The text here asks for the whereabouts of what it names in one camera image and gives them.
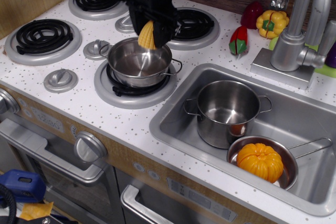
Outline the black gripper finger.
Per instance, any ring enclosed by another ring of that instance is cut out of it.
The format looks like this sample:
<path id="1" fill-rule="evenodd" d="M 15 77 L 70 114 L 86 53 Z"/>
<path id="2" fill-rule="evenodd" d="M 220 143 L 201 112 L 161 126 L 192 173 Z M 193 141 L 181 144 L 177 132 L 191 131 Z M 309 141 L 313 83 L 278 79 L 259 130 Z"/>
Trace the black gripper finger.
<path id="1" fill-rule="evenodd" d="M 132 11 L 131 12 L 131 20 L 133 24 L 133 29 L 137 35 L 140 34 L 143 27 L 147 24 L 147 22 L 150 20 L 147 18 L 143 13 Z"/>
<path id="2" fill-rule="evenodd" d="M 154 21 L 153 23 L 153 37 L 154 44 L 156 47 L 163 47 L 167 42 L 172 40 L 175 36 L 176 21 L 172 22 L 159 22 Z"/>

